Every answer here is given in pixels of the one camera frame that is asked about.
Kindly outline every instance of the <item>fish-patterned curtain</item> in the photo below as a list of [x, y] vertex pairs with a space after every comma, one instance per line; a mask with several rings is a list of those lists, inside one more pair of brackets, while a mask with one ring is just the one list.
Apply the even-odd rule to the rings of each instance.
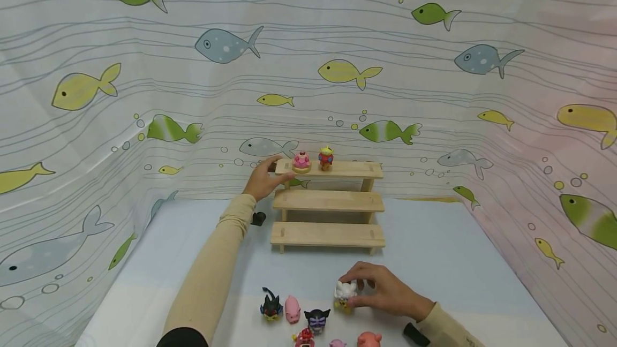
[[164, 201], [326, 144], [617, 345], [615, 0], [0, 2], [1, 346], [75, 343]]

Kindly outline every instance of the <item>beige long sleeve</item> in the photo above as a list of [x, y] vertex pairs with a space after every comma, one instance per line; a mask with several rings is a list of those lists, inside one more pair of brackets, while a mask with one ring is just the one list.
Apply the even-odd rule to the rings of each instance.
[[430, 347], [484, 347], [439, 303], [435, 303], [431, 313], [417, 326], [418, 331], [431, 341]]
[[167, 315], [164, 335], [175, 328], [190, 327], [199, 331], [206, 342], [212, 342], [255, 204], [253, 196], [241, 194], [225, 209], [184, 278]]

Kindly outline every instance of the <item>black toy piece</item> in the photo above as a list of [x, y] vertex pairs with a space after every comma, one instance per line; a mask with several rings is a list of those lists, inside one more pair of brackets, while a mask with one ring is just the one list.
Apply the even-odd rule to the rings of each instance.
[[414, 327], [413, 324], [407, 323], [405, 329], [403, 330], [403, 335], [410, 338], [412, 342], [418, 344], [420, 347], [426, 347], [431, 344], [431, 341], [426, 338], [426, 336], [422, 335], [418, 328]]
[[266, 214], [264, 212], [253, 213], [253, 221], [251, 221], [251, 225], [260, 227], [264, 224], [264, 221], [266, 221]]

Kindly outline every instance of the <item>wooden step rack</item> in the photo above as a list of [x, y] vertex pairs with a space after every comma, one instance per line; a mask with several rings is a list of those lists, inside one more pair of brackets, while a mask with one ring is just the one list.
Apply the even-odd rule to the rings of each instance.
[[[291, 160], [279, 160], [276, 174], [291, 172]], [[276, 190], [274, 209], [280, 209], [282, 221], [272, 227], [270, 243], [285, 246], [341, 246], [368, 248], [372, 255], [377, 248], [386, 246], [381, 226], [373, 224], [374, 214], [384, 212], [384, 203], [379, 193], [372, 192], [375, 179], [382, 179], [383, 172], [378, 163], [359, 161], [334, 161], [330, 171], [321, 171], [319, 163], [313, 163], [308, 173], [298, 174], [302, 178], [340, 178], [362, 180], [360, 192], [340, 190], [291, 190], [289, 182], [285, 189]], [[316, 212], [361, 213], [366, 224], [341, 224], [325, 222], [288, 221], [290, 210], [316, 210]]]

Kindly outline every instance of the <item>white table surface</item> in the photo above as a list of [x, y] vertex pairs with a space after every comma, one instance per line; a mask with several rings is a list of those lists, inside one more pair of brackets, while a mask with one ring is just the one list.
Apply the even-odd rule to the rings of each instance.
[[[184, 275], [227, 204], [163, 205], [76, 347], [156, 346]], [[271, 205], [264, 200], [257, 206], [268, 219], [260, 228], [251, 226], [245, 238], [212, 347], [292, 346], [291, 335], [305, 322], [264, 322], [261, 287], [280, 295], [281, 303], [294, 295], [302, 310], [325, 310], [332, 306], [338, 277], [358, 260], [388, 266], [419, 293], [442, 303], [487, 346], [566, 346], [462, 204], [386, 199], [386, 212], [377, 215], [386, 248], [373, 257], [341, 248], [285, 247], [279, 254], [269, 244], [272, 221], [280, 220]], [[410, 346], [401, 336], [406, 322], [368, 309], [350, 317], [333, 309], [316, 347], [335, 338], [353, 347], [363, 331], [382, 333], [384, 347]]]

